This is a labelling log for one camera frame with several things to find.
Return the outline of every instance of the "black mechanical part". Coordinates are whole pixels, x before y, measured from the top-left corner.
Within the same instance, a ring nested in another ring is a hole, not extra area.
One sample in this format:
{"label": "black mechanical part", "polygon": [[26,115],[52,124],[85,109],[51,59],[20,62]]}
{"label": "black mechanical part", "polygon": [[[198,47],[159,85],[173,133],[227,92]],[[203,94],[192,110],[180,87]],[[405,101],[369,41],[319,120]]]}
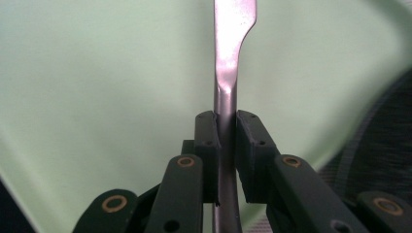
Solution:
{"label": "black mechanical part", "polygon": [[268,202],[271,180],[266,167],[278,155],[280,153],[259,117],[239,110],[235,164],[247,202]]}
{"label": "black mechanical part", "polygon": [[143,233],[158,187],[153,187],[139,197],[121,189],[101,194],[82,214],[73,232]]}
{"label": "black mechanical part", "polygon": [[154,200],[146,233],[201,232],[202,160],[192,154],[172,158]]}
{"label": "black mechanical part", "polygon": [[182,154],[192,153],[203,161],[203,203],[217,203],[219,143],[216,115],[207,111],[196,116],[194,140],[184,140]]}
{"label": "black mechanical part", "polygon": [[[290,216],[284,232],[368,232],[361,222],[343,204],[330,187],[322,181],[312,167],[302,158],[280,155],[269,167],[272,188],[278,194],[272,195],[267,214]],[[284,202],[276,206],[279,198]],[[282,221],[272,222],[272,228]]]}
{"label": "black mechanical part", "polygon": [[133,192],[121,189],[101,194],[83,213],[73,232],[130,232],[137,199]]}
{"label": "black mechanical part", "polygon": [[371,232],[412,232],[412,207],[389,193],[361,193],[354,212]]}

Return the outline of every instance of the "pale green cloth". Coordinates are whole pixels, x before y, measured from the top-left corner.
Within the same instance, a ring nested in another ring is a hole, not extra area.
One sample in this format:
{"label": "pale green cloth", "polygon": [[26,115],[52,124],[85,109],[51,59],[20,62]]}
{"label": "pale green cloth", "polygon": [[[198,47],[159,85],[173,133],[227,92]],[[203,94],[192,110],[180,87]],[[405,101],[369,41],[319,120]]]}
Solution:
{"label": "pale green cloth", "polygon": [[[412,64],[411,25],[388,0],[258,1],[238,107],[319,168]],[[0,77],[1,178],[39,232],[70,232],[100,193],[158,184],[212,110],[213,1],[2,1]],[[263,207],[240,196],[247,229]]]}

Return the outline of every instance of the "shiny metal specimen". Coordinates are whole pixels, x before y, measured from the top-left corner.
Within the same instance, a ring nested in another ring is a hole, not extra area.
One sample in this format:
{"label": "shiny metal specimen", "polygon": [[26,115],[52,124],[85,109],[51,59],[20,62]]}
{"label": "shiny metal specimen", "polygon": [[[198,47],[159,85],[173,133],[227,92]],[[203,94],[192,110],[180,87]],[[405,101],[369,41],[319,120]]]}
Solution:
{"label": "shiny metal specimen", "polygon": [[233,153],[236,88],[242,42],[256,22],[256,0],[215,0],[215,107],[219,140],[219,206],[214,207],[214,232],[242,232]]}

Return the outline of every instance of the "screw hole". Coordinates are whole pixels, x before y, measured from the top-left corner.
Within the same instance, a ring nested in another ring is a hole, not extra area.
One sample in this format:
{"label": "screw hole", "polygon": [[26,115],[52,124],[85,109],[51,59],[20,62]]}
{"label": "screw hole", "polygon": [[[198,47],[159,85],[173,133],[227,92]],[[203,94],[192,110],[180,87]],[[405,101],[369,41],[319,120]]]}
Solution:
{"label": "screw hole", "polygon": [[127,199],[122,195],[114,195],[106,198],[102,203],[102,209],[106,213],[115,213],[127,205]]}
{"label": "screw hole", "polygon": [[332,227],[332,229],[334,229],[336,232],[339,232],[339,233],[351,233],[352,232],[351,227],[345,222],[340,221],[340,220],[332,220],[330,222],[330,226]]}
{"label": "screw hole", "polygon": [[180,228],[179,221],[176,221],[176,220],[168,220],[163,225],[163,229],[166,232],[175,232],[175,231],[179,230],[179,228]]}
{"label": "screw hole", "polygon": [[191,167],[194,165],[194,160],[191,157],[181,157],[178,159],[178,164],[181,167]]}
{"label": "screw hole", "polygon": [[300,166],[300,160],[297,158],[285,156],[282,160],[286,165],[289,165],[291,167],[297,168],[298,166]]}
{"label": "screw hole", "polygon": [[212,146],[213,142],[212,141],[205,141],[203,142],[204,145],[206,146]]}

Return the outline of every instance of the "light green background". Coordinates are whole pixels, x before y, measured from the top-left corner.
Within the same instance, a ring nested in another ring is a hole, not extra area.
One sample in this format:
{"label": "light green background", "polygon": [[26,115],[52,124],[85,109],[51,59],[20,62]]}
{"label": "light green background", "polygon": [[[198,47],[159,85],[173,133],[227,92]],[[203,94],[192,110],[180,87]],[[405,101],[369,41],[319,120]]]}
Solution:
{"label": "light green background", "polygon": [[[412,65],[411,24],[389,0],[258,1],[238,107],[319,168]],[[212,110],[213,1],[2,1],[0,76],[1,179],[69,232],[100,193],[159,183]],[[241,203],[246,229],[263,208]]]}

